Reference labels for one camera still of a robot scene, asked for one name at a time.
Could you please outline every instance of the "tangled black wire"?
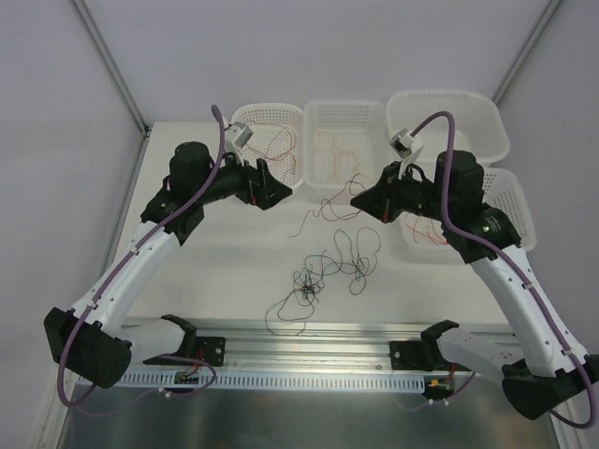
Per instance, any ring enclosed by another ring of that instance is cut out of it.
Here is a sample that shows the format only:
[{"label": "tangled black wire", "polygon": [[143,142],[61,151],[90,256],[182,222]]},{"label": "tangled black wire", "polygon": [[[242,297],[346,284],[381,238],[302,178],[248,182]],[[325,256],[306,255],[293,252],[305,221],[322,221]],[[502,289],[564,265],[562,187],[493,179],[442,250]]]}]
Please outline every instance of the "tangled black wire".
[{"label": "tangled black wire", "polygon": [[[359,239],[360,233],[371,231],[376,235],[377,246],[370,257],[360,254]],[[345,236],[349,241],[349,253],[351,261],[343,259],[343,252],[339,244],[339,236]],[[303,261],[303,268],[300,271],[293,273],[293,290],[278,302],[272,304],[264,315],[264,323],[267,330],[273,335],[298,336],[306,329],[306,320],[310,319],[315,312],[315,302],[319,302],[318,295],[325,288],[325,278],[337,273],[348,274],[353,277],[349,283],[349,293],[354,296],[361,294],[366,288],[366,279],[373,274],[378,263],[376,254],[381,249],[381,236],[371,227],[361,227],[356,233],[356,248],[354,251],[353,240],[343,231],[337,229],[333,236],[336,253],[339,255],[339,260],[327,255],[327,251],[321,254],[307,255]],[[297,317],[285,317],[283,312],[291,298],[296,299],[298,305],[307,309],[306,313],[302,313]],[[282,331],[276,332],[269,326],[269,315],[276,309],[276,315],[280,322],[293,324],[303,323],[302,329],[299,331]]]}]

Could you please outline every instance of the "white plastic basket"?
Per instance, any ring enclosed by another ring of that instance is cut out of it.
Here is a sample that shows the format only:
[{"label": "white plastic basket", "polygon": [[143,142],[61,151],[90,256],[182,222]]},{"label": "white plastic basket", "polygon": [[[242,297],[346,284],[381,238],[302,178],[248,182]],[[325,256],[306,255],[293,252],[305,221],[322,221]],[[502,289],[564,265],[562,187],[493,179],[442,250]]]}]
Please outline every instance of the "white plastic basket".
[{"label": "white plastic basket", "polygon": [[311,101],[304,108],[303,179],[323,196],[354,179],[373,185],[391,151],[385,107],[372,101]]},{"label": "white plastic basket", "polygon": [[[536,246],[533,218],[516,176],[502,168],[485,168],[483,180],[484,201],[505,212],[521,238],[526,251]],[[412,261],[460,263],[458,253],[446,244],[441,223],[402,214],[398,219],[403,241]]]},{"label": "white plastic basket", "polygon": [[[403,128],[414,129],[439,110],[451,112],[456,119],[455,149],[471,152],[481,166],[497,162],[509,153],[509,138],[499,110],[488,98],[473,92],[404,91],[393,95],[387,102],[389,135]],[[417,163],[434,164],[437,155],[447,148],[447,120],[433,121],[419,136],[424,150]]]},{"label": "white plastic basket", "polygon": [[252,166],[263,158],[270,173],[278,181],[296,189],[301,184],[301,126],[300,108],[283,103],[260,103],[239,108],[231,122],[243,122],[254,134],[241,150]]}]

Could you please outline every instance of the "white wall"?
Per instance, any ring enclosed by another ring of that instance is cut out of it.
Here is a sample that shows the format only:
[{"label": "white wall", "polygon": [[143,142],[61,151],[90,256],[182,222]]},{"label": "white wall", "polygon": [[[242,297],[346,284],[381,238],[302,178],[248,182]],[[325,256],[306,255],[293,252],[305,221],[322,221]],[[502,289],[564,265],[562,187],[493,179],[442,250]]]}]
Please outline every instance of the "white wall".
[{"label": "white wall", "polygon": [[[536,274],[563,320],[599,353],[599,3],[565,2],[501,113],[504,166],[533,212]],[[577,398],[580,418],[586,399]],[[599,427],[588,432],[599,441]]]},{"label": "white wall", "polygon": [[493,95],[547,0],[87,0],[146,120],[265,101]]},{"label": "white wall", "polygon": [[43,319],[95,280],[139,146],[66,0],[0,2],[0,447],[49,380]]}]

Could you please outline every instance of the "purple cable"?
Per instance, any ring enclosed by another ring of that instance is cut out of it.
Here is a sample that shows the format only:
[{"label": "purple cable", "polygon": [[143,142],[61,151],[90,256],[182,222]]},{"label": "purple cable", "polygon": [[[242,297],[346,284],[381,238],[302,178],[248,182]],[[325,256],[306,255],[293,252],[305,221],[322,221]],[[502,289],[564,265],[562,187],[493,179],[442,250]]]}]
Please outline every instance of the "purple cable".
[{"label": "purple cable", "polygon": [[[467,386],[468,386],[468,385],[469,385],[469,384],[470,384],[470,383],[471,383],[471,382],[472,382],[472,381],[475,379],[475,377],[476,377],[476,373],[475,373],[475,372],[473,372],[473,373],[470,375],[470,377],[469,377],[468,379],[466,379],[466,382],[464,382],[464,383],[463,383],[463,384],[460,386],[460,388],[458,388],[458,389],[457,389],[457,390],[456,390],[456,391],[453,393],[453,395],[451,395],[450,397],[446,398],[446,401],[447,401],[447,402],[453,402],[453,399],[454,399],[455,397],[459,396],[459,395],[461,394],[461,392],[462,392],[462,391],[464,391],[464,389],[466,389],[466,387],[467,387]],[[422,409],[424,409],[424,408],[426,408],[426,407],[428,407],[428,406],[430,406],[430,405],[433,405],[433,404],[438,404],[438,403],[440,403],[440,402],[443,402],[443,403],[445,403],[445,402],[444,402],[444,401],[441,399],[441,400],[435,400],[435,401],[433,401],[432,403],[430,403],[430,402],[426,401],[426,402],[424,402],[423,404],[416,405],[416,407],[412,407],[412,408],[410,408],[410,407],[405,407],[405,406],[401,405],[399,402],[397,402],[397,405],[398,405],[398,406],[400,407],[400,409],[402,409],[404,412],[409,412],[409,413],[411,413],[411,412],[418,412],[418,411],[420,411],[420,410],[422,410]]]},{"label": "purple cable", "polygon": [[[193,206],[194,203],[202,195],[204,195],[206,193],[208,188],[213,183],[214,178],[216,178],[218,169],[220,168],[221,162],[223,161],[223,158],[225,157],[225,121],[223,120],[223,114],[221,113],[220,109],[216,105],[212,105],[212,115],[218,122],[218,127],[220,130],[220,142],[219,142],[219,148],[218,148],[218,155],[216,156],[216,161],[214,161],[214,165],[212,166],[212,170],[211,170],[210,174],[208,175],[208,178],[202,184],[202,186],[199,188],[199,190],[196,192],[196,194],[193,195],[191,198],[189,198],[189,200],[185,204],[183,204],[180,208],[178,208],[173,213],[171,213],[167,218],[165,218],[162,222],[160,222],[159,224],[154,226],[145,236],[143,236],[143,238],[141,238],[141,240],[135,245],[135,247],[137,249],[140,249],[143,246],[143,244],[146,241],[148,241],[148,239],[151,236],[153,236],[160,228],[164,227],[165,225],[168,225],[170,222],[172,222],[174,219],[176,219],[179,215],[181,215],[186,210],[188,210],[191,206]],[[97,289],[97,292],[95,292],[94,297],[92,297],[92,301],[94,302],[94,304],[96,304],[97,301],[99,301],[102,298],[102,294],[109,287],[110,283],[112,281],[114,281],[114,278],[117,277],[117,275],[121,272],[123,267],[127,264],[127,262],[129,262],[129,260],[131,260],[131,258],[134,255],[135,254],[133,252],[128,252],[127,255],[123,258],[123,260],[121,260],[121,262],[114,268],[114,270],[110,272],[110,274],[107,276],[106,280],[102,282],[100,287]],[[58,398],[67,407],[77,407],[82,402],[84,402],[89,397],[89,395],[92,394],[92,392],[95,389],[95,385],[90,386],[90,388],[85,392],[85,394],[81,398],[79,398],[75,401],[69,400],[66,397],[66,392],[65,392],[65,369],[66,369],[66,359],[68,358],[68,353],[71,350],[71,347],[73,346],[73,341],[75,340],[75,337],[79,333],[81,327],[83,326],[83,323],[85,322],[85,320],[87,319],[87,317],[89,316],[89,314],[92,312],[93,309],[94,309],[93,306],[87,306],[85,308],[85,310],[81,314],[79,320],[73,327],[73,330],[71,330],[71,333],[68,335],[68,338],[66,339],[65,348],[63,349],[63,353],[60,356],[60,363],[58,364],[58,376],[56,378],[56,386],[57,386],[57,390],[58,390]]]},{"label": "purple cable", "polygon": [[[505,261],[505,263],[516,272],[516,274],[518,274],[518,277],[522,280],[524,285],[531,286],[529,288],[529,292],[531,292],[531,295],[533,296],[534,301],[536,302],[536,305],[538,306],[540,311],[543,313],[543,317],[547,321],[549,327],[551,328],[551,331],[555,335],[555,338],[558,340],[558,342],[560,343],[562,348],[568,353],[569,351],[572,350],[572,348],[568,344],[568,341],[565,339],[565,337],[562,335],[562,332],[560,331],[558,326],[555,324],[555,321],[553,321],[553,317],[551,316],[551,313],[549,312],[547,306],[543,302],[543,298],[541,298],[541,296],[539,295],[536,288],[534,288],[534,286],[532,285],[530,279],[528,279],[528,277],[526,276],[524,271],[522,271],[522,269],[520,269],[518,264],[516,262],[514,262],[509,255],[504,253],[501,250],[501,248],[493,245],[491,242],[489,242],[485,239],[480,238],[479,236],[476,236],[475,234],[471,234],[469,232],[459,229],[451,222],[451,219],[449,218],[449,211],[448,211],[448,199],[449,199],[449,177],[451,176],[451,165],[453,162],[453,151],[454,151],[453,146],[454,146],[454,140],[455,140],[455,136],[456,136],[456,123],[455,123],[453,115],[450,112],[447,112],[445,110],[442,110],[442,111],[432,114],[428,119],[426,119],[424,122],[422,122],[412,132],[412,137],[416,136],[426,125],[428,125],[430,122],[432,122],[433,120],[435,120],[439,117],[445,117],[449,124],[449,132],[447,133],[448,137],[447,137],[446,166],[445,166],[445,170],[443,172],[443,188],[441,191],[441,215],[443,216],[444,224],[447,226],[447,229],[449,229],[451,232],[454,232],[454,233],[458,234],[459,236],[464,237],[465,239],[475,241],[476,243],[486,246],[487,248],[492,250],[499,257],[501,257]],[[568,356],[570,357],[570,360],[572,360],[572,363],[574,364],[578,373],[580,374],[580,377],[582,378],[582,382],[584,383],[585,389],[587,390],[587,395],[589,396],[589,408],[591,409],[589,420],[586,423],[580,424],[580,423],[575,423],[573,421],[570,421],[569,419],[559,415],[555,411],[550,411],[550,413],[568,426],[571,426],[574,428],[590,428],[590,427],[594,426],[594,424],[597,420],[597,401],[596,401],[595,395],[592,391],[591,380],[589,379],[589,375],[587,374],[587,371],[582,367],[582,365],[578,361],[578,358],[571,352],[568,353]]]},{"label": "purple cable", "polygon": [[[168,354],[162,354],[159,357],[166,358],[168,360],[174,360],[177,362],[197,363],[197,364],[201,365],[202,367],[208,368],[212,373],[211,379],[208,382],[206,382],[204,385],[199,386],[198,388],[194,388],[192,391],[190,391],[188,393],[173,393],[172,391],[170,391],[170,394],[168,396],[169,398],[191,398],[192,396],[197,396],[201,392],[203,392],[206,388],[208,388],[210,385],[214,384],[214,382],[216,382],[216,377],[217,377],[216,369],[214,369],[214,367],[211,364],[204,362],[203,360],[187,358],[187,357],[178,357],[176,355],[168,355]],[[108,416],[114,416],[115,414],[122,412],[124,409],[131,407],[133,404],[138,402],[140,399],[145,398],[146,396],[151,395],[152,393],[162,393],[162,392],[163,392],[162,388],[152,388],[152,389],[146,390],[143,393],[141,393],[140,395],[138,395],[136,398],[133,398],[132,400],[127,402],[124,406],[119,407],[117,410],[113,410],[111,412],[101,412],[101,413],[88,412],[88,411],[82,409],[81,407],[77,407],[77,411],[81,414],[84,414],[85,416],[90,416],[92,418],[105,418]]]}]

